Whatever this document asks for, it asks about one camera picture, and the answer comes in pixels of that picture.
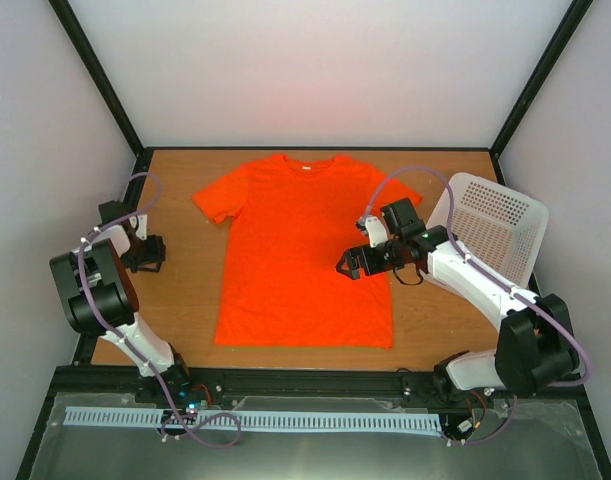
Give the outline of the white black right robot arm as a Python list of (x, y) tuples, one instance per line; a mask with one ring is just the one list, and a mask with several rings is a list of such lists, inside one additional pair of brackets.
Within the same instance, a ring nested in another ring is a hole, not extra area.
[(570, 376), (579, 369), (581, 354), (562, 299), (510, 283), (472, 255), (448, 227), (427, 227), (408, 198), (383, 207), (380, 216), (361, 218), (357, 227), (368, 242), (342, 254), (338, 273), (357, 280), (397, 274), (411, 265), (420, 279), (444, 284), (496, 329), (494, 349), (457, 353), (435, 366), (435, 384), (444, 396), (490, 388), (526, 398), (574, 383)]

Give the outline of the orange t-shirt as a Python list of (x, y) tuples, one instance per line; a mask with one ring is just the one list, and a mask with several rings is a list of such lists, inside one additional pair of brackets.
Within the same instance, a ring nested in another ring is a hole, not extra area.
[(364, 211), (420, 193), (375, 166), (285, 155), (246, 163), (193, 194), (212, 222), (231, 222), (214, 342), (243, 347), (369, 347), (394, 343), (384, 275), (336, 270), (360, 246)]

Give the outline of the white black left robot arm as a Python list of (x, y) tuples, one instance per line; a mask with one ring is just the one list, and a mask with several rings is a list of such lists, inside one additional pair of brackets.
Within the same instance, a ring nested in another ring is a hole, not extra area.
[(101, 224), (81, 245), (49, 261), (72, 329), (116, 346), (137, 367), (144, 386), (171, 402), (186, 400), (193, 378), (182, 356), (158, 337), (140, 314), (130, 275), (158, 273), (163, 239), (147, 233), (147, 215), (112, 200), (99, 206)]

